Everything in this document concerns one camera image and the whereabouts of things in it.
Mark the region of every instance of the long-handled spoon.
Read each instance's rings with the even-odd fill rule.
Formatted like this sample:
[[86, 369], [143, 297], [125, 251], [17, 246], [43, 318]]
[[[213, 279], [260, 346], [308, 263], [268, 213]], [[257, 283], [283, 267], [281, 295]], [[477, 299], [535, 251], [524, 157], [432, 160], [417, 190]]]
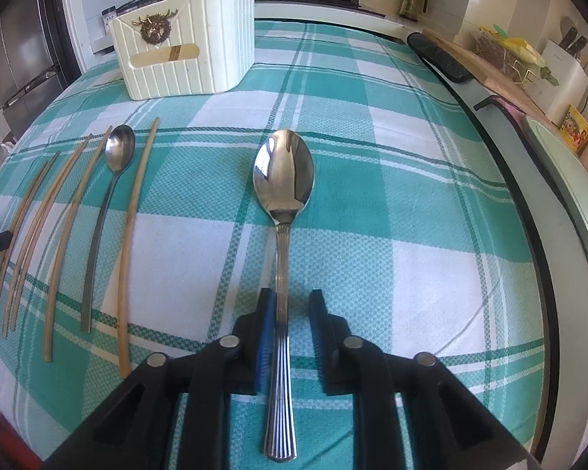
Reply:
[[270, 134], [255, 158], [252, 183], [276, 225], [276, 323], [263, 452], [275, 461], [287, 461], [296, 457], [288, 337], [290, 230], [314, 187], [314, 161], [301, 137], [290, 130]]
[[83, 286], [83, 302], [81, 304], [81, 331], [91, 331], [91, 305], [94, 294], [94, 273], [96, 272], [96, 258], [98, 257], [98, 247], [100, 246], [100, 237], [102, 227], [105, 222], [105, 215], [111, 200], [113, 188], [120, 175], [127, 169], [135, 155], [135, 133], [128, 125], [118, 125], [113, 129], [107, 143], [105, 144], [105, 157], [107, 165], [113, 172], [113, 179], [109, 183], [105, 197], [102, 200], [102, 206], [96, 220], [96, 227], [91, 238], [91, 247], [89, 248], [89, 257], [87, 258], [87, 269], [85, 271], [85, 285]]

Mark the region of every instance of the cutting board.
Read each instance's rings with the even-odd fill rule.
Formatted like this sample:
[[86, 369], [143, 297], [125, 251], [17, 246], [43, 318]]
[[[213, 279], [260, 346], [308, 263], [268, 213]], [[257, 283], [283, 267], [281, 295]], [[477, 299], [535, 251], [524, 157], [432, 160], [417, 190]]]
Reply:
[[479, 83], [489, 90], [507, 99], [521, 111], [533, 117], [553, 134], [557, 134], [557, 127], [549, 120], [543, 111], [535, 105], [522, 88], [514, 84], [503, 72], [472, 51], [464, 49], [454, 42], [443, 39], [430, 30], [423, 30], [423, 35], [433, 40], [437, 45], [449, 53], [460, 64], [464, 65]]

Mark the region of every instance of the wooden stick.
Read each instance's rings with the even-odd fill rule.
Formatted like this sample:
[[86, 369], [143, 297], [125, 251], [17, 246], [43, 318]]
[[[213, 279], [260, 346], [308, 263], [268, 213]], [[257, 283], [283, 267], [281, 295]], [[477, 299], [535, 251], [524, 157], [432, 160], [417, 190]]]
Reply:
[[[10, 246], [7, 254], [5, 255], [4, 266], [3, 266], [1, 273], [0, 273], [0, 295], [2, 293], [2, 285], [4, 284], [4, 277], [6, 275], [7, 268], [9, 266], [9, 260], [11, 259], [11, 253], [13, 252], [13, 249], [15, 248], [14, 243], [16, 242], [17, 237], [19, 236], [20, 229], [22, 228], [22, 226], [24, 224], [24, 221], [26, 218], [26, 213], [28, 213], [28, 210], [31, 207], [31, 205], [33, 204], [33, 200], [35, 199], [35, 196], [37, 195], [38, 190], [44, 184], [45, 177], [47, 177], [47, 174], [50, 172], [50, 169], [52, 169], [55, 161], [59, 157], [59, 154], [60, 154], [60, 152], [56, 152], [54, 154], [54, 156], [48, 161], [48, 164], [45, 166], [44, 172], [39, 177], [39, 180], [38, 180], [35, 188], [33, 189], [33, 192], [31, 194], [30, 198], [28, 199], [28, 201], [24, 207], [24, 211], [22, 212], [22, 217], [20, 218], [20, 220], [17, 223], [16, 231], [13, 233], [13, 238], [11, 238], [11, 243], [13, 245]], [[11, 276], [11, 283], [10, 284], [13, 284], [15, 274], [16, 274], [16, 272], [15, 272], [15, 268], [14, 268], [14, 272], [13, 272], [13, 275]], [[8, 312], [9, 312], [9, 307], [7, 304], [5, 304], [5, 306], [4, 306], [4, 317], [5, 318], [8, 316]]]
[[31, 198], [31, 196], [34, 196], [35, 193], [37, 192], [37, 190], [35, 189], [35, 186], [37, 185], [37, 188], [39, 188], [38, 180], [39, 180], [39, 177], [44, 172], [47, 164], [48, 164], [48, 161], [43, 161], [42, 165], [37, 170], [37, 173], [35, 173], [35, 176], [33, 177], [33, 179], [31, 180], [31, 183], [28, 185], [28, 188], [26, 189], [26, 193], [24, 194], [23, 198], [19, 202], [19, 205], [17, 206], [17, 210], [16, 210], [15, 215], [13, 216], [13, 220], [11, 220], [11, 225], [9, 226], [9, 231], [11, 233], [13, 233], [13, 238], [11, 238], [11, 244], [10, 244], [9, 248], [5, 249], [3, 252], [0, 253], [0, 275], [3, 275], [2, 269], [4, 267], [5, 260], [7, 259], [7, 255], [9, 257], [11, 257], [11, 251], [13, 250], [13, 247], [15, 247], [15, 243], [16, 243], [15, 232], [16, 232], [16, 227], [18, 225], [18, 222], [20, 221], [20, 219], [22, 219], [22, 213], [24, 212], [25, 207], [27, 208], [27, 204], [30, 205], [30, 203], [28, 203], [28, 200]]
[[2, 325], [2, 333], [4, 335], [7, 334], [7, 321], [9, 322], [10, 330], [15, 330], [16, 328], [17, 308], [19, 307], [19, 299], [22, 295], [22, 289], [26, 280], [26, 271], [28, 270], [28, 266], [31, 263], [33, 251], [37, 244], [41, 229], [44, 226], [45, 218], [48, 216], [48, 212], [50, 212], [50, 208], [52, 207], [54, 199], [59, 193], [61, 186], [63, 186], [63, 182], [65, 182], [65, 179], [72, 170], [74, 163], [76, 163], [76, 160], [83, 152], [83, 149], [87, 146], [87, 143], [89, 143], [91, 137], [92, 134], [87, 136], [74, 151], [74, 153], [69, 157], [69, 159], [65, 161], [63, 167], [54, 179], [53, 184], [46, 193], [45, 198], [41, 202], [41, 205], [35, 214], [35, 219], [33, 219], [33, 223], [28, 229], [28, 233], [26, 233], [24, 244], [22, 245], [22, 249], [20, 249], [20, 253], [17, 256], [16, 271], [18, 272], [18, 275], [16, 277], [16, 282], [14, 284], [13, 279], [11, 279], [11, 287], [9, 288], [9, 316], [5, 317], [4, 324]]
[[120, 361], [120, 378], [126, 378], [131, 372], [131, 363], [129, 360], [129, 321], [127, 317], [127, 289], [129, 279], [129, 264], [131, 247], [133, 243], [133, 227], [135, 227], [135, 216], [137, 214], [137, 205], [139, 194], [142, 189], [143, 175], [146, 172], [146, 163], [148, 156], [151, 154], [152, 142], [155, 140], [159, 117], [155, 118], [152, 124], [151, 132], [148, 134], [146, 146], [142, 152], [135, 182], [133, 182], [133, 192], [127, 210], [127, 222], [124, 227], [124, 239], [122, 244], [122, 254], [120, 255], [120, 278], [118, 281], [118, 360]]
[[72, 204], [69, 206], [69, 210], [67, 211], [63, 232], [61, 232], [61, 239], [59, 240], [57, 252], [54, 255], [53, 271], [50, 275], [50, 283], [48, 286], [48, 298], [45, 301], [44, 360], [46, 362], [52, 362], [53, 360], [54, 306], [56, 305], [57, 290], [59, 289], [59, 279], [61, 276], [61, 267], [63, 266], [63, 257], [65, 256], [67, 242], [69, 241], [69, 233], [72, 230], [72, 225], [74, 224], [74, 220], [76, 218], [76, 212], [78, 211], [78, 205], [81, 203], [81, 198], [85, 192], [85, 187], [87, 186], [89, 177], [91, 177], [91, 173], [94, 170], [96, 161], [98, 160], [102, 149], [105, 147], [105, 144], [107, 143], [107, 137], [109, 137], [109, 134], [111, 134], [112, 130], [113, 126], [109, 126], [107, 132], [104, 136], [102, 136], [100, 143], [94, 150], [91, 159], [89, 159], [89, 164], [87, 164], [87, 168], [83, 173], [81, 182], [78, 184], [78, 187], [74, 192]]

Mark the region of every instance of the tablecloth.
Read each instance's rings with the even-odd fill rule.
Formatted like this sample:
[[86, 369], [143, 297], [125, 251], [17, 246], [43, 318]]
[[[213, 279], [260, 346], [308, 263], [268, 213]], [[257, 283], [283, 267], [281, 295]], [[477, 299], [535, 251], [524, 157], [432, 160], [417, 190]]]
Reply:
[[[352, 402], [320, 388], [307, 317], [330, 312], [384, 351], [431, 351], [529, 445], [543, 387], [540, 296], [516, 206], [461, 107], [406, 45], [362, 31], [256, 22], [256, 63], [213, 96], [129, 99], [115, 60], [80, 77], [33, 123], [0, 169], [0, 230], [36, 168], [94, 134], [45, 223], [20, 299], [0, 334], [0, 409], [35, 452], [51, 451], [120, 382], [115, 301], [125, 211], [155, 116], [161, 123], [138, 206], [129, 278], [130, 358], [188, 354], [230, 331], [274, 283], [274, 229], [251, 165], [271, 130], [314, 156], [314, 192], [290, 248], [290, 349], [298, 458], [279, 468], [350, 468]], [[111, 172], [98, 160], [61, 275], [54, 361], [42, 359], [45, 297], [70, 198], [109, 125], [137, 136], [105, 220], [93, 329], [79, 330], [85, 264]], [[16, 259], [23, 236], [17, 241]], [[9, 264], [6, 282], [13, 269]], [[6, 287], [0, 305], [0, 326]], [[266, 394], [233, 397], [233, 469], [276, 468], [260, 454]], [[405, 428], [400, 397], [397, 405]]]

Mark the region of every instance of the stainless steel refrigerator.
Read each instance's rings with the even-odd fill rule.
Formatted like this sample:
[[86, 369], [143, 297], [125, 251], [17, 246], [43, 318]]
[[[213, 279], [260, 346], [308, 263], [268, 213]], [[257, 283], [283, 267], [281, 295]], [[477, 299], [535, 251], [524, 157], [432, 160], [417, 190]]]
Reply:
[[0, 15], [0, 108], [16, 139], [75, 77], [53, 8], [60, 1], [10, 0]]

